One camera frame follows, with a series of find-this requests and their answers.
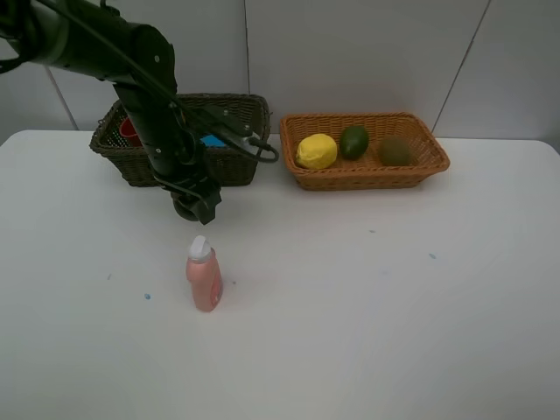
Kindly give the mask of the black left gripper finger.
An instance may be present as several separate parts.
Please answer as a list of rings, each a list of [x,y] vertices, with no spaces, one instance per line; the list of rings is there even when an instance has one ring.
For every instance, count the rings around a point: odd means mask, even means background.
[[[221,188],[218,185],[204,187],[192,205],[192,212],[201,224],[206,225],[215,219],[216,207],[220,203]]]

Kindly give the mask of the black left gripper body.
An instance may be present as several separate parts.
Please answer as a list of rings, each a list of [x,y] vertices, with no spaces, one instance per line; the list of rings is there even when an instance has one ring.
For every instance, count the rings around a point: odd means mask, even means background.
[[[116,83],[157,183],[181,195],[208,195],[210,174],[200,140],[183,121],[176,90]]]

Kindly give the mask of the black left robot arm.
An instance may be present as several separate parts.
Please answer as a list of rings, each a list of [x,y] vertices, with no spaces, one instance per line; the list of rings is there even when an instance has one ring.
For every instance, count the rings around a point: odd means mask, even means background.
[[[89,1],[3,1],[1,38],[16,52],[8,73],[31,62],[108,81],[132,122],[156,181],[176,212],[207,224],[221,202],[198,119],[177,96],[175,52],[155,27]]]

